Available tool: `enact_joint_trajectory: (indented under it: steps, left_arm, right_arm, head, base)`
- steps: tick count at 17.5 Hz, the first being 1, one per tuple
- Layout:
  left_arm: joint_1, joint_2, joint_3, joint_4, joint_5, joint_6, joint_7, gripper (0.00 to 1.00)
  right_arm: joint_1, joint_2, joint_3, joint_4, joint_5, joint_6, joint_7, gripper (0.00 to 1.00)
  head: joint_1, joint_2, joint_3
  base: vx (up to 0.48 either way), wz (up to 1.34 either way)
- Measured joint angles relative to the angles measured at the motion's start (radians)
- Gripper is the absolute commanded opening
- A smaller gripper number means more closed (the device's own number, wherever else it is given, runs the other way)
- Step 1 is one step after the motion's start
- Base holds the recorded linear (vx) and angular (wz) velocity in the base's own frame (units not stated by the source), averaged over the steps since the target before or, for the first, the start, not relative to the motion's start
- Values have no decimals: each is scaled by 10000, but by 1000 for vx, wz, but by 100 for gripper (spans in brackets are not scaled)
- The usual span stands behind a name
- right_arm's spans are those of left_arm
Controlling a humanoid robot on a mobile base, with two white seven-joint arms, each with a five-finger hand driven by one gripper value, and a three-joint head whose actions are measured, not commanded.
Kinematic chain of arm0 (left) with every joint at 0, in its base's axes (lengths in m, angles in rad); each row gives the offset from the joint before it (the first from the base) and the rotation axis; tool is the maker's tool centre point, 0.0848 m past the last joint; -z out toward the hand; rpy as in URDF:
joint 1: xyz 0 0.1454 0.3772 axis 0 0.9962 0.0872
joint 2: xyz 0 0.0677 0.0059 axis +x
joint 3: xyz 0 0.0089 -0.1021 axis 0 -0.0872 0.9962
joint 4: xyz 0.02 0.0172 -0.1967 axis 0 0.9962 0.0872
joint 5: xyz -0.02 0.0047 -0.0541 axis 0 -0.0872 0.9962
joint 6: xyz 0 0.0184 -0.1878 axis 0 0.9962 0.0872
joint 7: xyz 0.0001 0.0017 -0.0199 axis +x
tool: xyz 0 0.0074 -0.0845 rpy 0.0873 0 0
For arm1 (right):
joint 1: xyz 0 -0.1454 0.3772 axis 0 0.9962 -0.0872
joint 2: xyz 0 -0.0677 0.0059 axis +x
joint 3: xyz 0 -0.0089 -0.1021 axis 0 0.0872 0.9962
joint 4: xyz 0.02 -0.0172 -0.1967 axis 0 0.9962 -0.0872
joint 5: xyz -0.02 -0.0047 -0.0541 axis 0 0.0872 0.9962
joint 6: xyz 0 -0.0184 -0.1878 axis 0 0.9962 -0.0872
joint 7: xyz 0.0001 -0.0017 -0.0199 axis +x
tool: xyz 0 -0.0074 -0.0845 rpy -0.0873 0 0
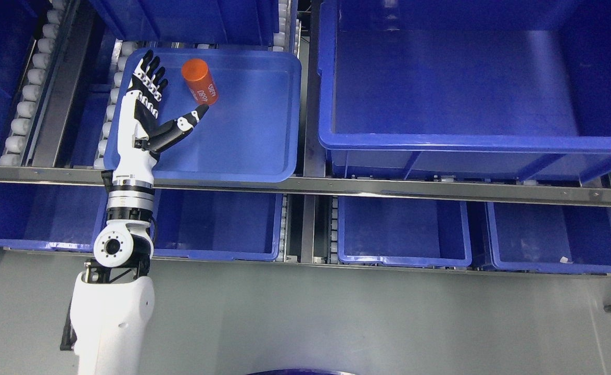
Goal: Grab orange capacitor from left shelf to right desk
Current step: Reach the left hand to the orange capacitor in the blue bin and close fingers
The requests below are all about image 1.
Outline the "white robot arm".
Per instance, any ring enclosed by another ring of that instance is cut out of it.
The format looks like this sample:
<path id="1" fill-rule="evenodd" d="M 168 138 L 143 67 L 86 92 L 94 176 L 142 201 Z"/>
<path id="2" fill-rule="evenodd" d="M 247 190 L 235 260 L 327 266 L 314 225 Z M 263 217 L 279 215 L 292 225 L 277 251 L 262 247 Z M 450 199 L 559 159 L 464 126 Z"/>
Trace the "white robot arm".
<path id="1" fill-rule="evenodd" d="M 61 351 L 73 351 L 79 374 L 137 374 L 155 292 L 149 268 L 154 187 L 101 173 L 107 193 L 104 227 L 74 283 Z"/>

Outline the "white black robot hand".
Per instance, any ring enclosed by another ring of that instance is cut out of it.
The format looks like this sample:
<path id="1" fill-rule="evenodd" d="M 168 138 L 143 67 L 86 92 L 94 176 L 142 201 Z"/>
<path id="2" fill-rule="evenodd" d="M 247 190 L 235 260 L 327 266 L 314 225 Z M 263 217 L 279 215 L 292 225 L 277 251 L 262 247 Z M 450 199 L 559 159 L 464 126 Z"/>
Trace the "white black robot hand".
<path id="1" fill-rule="evenodd" d="M 134 181 L 150 187 L 154 185 L 153 168 L 161 154 L 192 133 L 209 105 L 198 105 L 160 124 L 160 107 L 169 83 L 160 57 L 153 50 L 147 50 L 130 73 L 118 118 L 116 151 L 120 161 L 113 171 L 112 182 L 121 185 Z"/>

